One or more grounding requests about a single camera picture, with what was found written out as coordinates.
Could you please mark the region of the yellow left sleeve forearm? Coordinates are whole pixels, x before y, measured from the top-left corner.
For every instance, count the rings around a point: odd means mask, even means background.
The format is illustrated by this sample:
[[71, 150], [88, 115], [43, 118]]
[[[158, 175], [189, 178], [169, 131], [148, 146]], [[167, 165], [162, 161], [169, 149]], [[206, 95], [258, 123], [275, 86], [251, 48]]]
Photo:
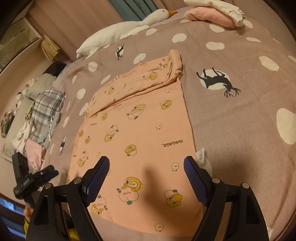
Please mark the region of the yellow left sleeve forearm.
[[25, 223], [23, 225], [23, 230], [24, 230], [24, 233], [25, 233], [25, 239], [27, 238], [29, 224], [30, 224], [30, 220], [25, 218]]

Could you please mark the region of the left hand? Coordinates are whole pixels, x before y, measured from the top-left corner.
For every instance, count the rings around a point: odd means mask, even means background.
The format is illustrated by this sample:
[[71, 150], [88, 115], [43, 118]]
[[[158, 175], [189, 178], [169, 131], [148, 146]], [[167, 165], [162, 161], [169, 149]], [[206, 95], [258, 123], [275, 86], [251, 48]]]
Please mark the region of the left hand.
[[30, 207], [25, 207], [25, 209], [23, 210], [23, 214], [25, 216], [26, 221], [29, 223], [30, 219], [32, 217], [34, 209], [30, 208]]

